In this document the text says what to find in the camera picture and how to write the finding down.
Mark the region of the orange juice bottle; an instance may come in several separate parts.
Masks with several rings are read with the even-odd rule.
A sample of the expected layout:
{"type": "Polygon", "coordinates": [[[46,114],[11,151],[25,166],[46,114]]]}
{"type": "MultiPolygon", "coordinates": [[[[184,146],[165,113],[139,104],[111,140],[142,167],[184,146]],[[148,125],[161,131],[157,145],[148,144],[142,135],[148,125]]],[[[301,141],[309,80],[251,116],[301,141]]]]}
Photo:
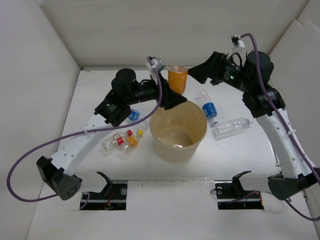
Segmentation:
{"type": "Polygon", "coordinates": [[[169,87],[178,94],[183,94],[186,89],[188,69],[184,66],[171,66],[168,68],[169,87]]]}

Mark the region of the red cap cola bottle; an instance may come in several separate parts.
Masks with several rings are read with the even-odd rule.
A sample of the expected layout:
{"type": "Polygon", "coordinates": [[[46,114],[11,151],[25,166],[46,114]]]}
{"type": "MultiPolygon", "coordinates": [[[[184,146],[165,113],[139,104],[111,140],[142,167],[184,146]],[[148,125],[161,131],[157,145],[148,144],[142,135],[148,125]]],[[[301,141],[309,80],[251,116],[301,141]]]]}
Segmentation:
{"type": "Polygon", "coordinates": [[[130,137],[133,134],[131,130],[127,130],[125,132],[118,132],[108,139],[105,139],[102,142],[102,146],[104,147],[106,152],[112,151],[116,146],[122,144],[127,137],[130,137]]]}

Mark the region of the clear unlabeled plastic bottle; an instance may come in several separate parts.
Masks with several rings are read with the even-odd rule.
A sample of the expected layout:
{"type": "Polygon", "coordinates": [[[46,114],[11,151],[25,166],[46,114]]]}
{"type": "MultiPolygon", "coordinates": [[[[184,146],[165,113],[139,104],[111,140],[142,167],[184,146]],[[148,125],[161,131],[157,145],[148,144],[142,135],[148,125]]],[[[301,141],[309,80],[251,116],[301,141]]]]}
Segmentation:
{"type": "Polygon", "coordinates": [[[212,132],[217,140],[235,136],[245,132],[253,124],[248,118],[237,118],[216,125],[212,132]]]}

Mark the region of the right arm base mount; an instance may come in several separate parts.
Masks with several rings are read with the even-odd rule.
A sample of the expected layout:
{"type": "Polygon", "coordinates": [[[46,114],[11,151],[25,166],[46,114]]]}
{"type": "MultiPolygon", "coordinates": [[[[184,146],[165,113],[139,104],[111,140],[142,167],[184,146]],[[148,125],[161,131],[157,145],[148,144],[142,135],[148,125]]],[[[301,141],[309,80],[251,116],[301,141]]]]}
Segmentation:
{"type": "Polygon", "coordinates": [[[243,171],[231,180],[215,180],[211,194],[216,196],[219,210],[264,210],[261,193],[258,190],[245,190],[240,177],[250,173],[243,171]]]}

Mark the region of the blue label clear bottle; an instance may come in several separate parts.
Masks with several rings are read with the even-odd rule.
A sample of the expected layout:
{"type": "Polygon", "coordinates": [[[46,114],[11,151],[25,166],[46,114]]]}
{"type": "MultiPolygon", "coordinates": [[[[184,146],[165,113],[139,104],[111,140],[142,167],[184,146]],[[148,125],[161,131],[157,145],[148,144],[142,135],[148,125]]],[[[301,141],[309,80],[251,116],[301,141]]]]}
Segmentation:
{"type": "Polygon", "coordinates": [[[195,100],[209,125],[214,128],[218,124],[218,112],[208,92],[205,89],[199,90],[196,93],[195,100]]]}

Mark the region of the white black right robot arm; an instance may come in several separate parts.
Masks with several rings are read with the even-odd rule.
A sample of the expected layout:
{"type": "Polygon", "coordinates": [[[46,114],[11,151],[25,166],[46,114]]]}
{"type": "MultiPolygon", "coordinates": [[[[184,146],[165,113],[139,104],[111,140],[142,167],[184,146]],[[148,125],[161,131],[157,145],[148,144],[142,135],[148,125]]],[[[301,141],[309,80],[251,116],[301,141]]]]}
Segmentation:
{"type": "Polygon", "coordinates": [[[243,66],[235,66],[225,53],[213,52],[204,63],[188,70],[188,74],[204,84],[226,83],[241,91],[242,101],[267,135],[281,172],[269,176],[268,187],[279,200],[319,183],[320,170],[305,154],[290,124],[285,102],[278,90],[268,84],[274,64],[264,52],[246,54],[243,66]]]}

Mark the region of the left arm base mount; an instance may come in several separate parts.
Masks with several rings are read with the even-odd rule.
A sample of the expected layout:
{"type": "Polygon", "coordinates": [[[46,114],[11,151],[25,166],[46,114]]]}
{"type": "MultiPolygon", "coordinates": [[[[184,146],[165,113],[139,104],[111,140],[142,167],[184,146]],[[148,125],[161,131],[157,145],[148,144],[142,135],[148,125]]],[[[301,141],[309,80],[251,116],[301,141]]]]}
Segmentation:
{"type": "Polygon", "coordinates": [[[81,211],[125,211],[128,181],[112,180],[101,171],[97,174],[104,178],[104,188],[98,192],[83,192],[79,209],[81,211]]]}

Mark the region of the yellow cap orange bottle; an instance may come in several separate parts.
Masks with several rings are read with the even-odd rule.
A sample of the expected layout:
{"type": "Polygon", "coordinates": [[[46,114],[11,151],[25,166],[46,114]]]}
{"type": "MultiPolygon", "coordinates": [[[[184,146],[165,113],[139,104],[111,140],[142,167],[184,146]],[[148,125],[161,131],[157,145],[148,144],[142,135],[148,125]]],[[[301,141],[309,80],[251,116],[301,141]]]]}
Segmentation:
{"type": "Polygon", "coordinates": [[[136,132],[127,130],[125,135],[119,138],[118,146],[123,153],[127,154],[135,147],[137,147],[138,143],[141,141],[141,138],[143,136],[144,131],[141,129],[139,129],[136,132]]]}

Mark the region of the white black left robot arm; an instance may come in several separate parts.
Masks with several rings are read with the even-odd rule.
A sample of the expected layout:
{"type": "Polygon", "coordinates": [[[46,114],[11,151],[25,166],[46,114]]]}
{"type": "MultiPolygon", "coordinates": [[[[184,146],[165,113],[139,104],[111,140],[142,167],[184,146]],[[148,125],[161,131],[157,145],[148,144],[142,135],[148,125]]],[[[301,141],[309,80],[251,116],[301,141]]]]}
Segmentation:
{"type": "Polygon", "coordinates": [[[42,180],[63,200],[72,198],[81,188],[82,179],[75,172],[82,160],[109,133],[118,129],[131,114],[131,105],[156,100],[158,106],[170,110],[187,98],[170,89],[162,76],[137,81],[130,68],[120,69],[111,81],[111,90],[95,108],[84,126],[83,133],[71,140],[50,157],[36,162],[42,180]]]}

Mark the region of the small blue label bottle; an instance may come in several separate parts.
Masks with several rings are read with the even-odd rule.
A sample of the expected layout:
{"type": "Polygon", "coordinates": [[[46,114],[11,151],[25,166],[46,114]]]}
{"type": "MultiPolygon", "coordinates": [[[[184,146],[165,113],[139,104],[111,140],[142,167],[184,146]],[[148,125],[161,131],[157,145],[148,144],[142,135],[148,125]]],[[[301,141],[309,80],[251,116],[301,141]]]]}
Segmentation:
{"type": "MultiPolygon", "coordinates": [[[[145,116],[138,110],[132,108],[130,115],[127,117],[127,120],[129,123],[136,123],[143,119],[145,116]]],[[[146,130],[149,127],[149,123],[147,120],[141,121],[140,123],[137,123],[134,125],[136,129],[146,130]]]]}

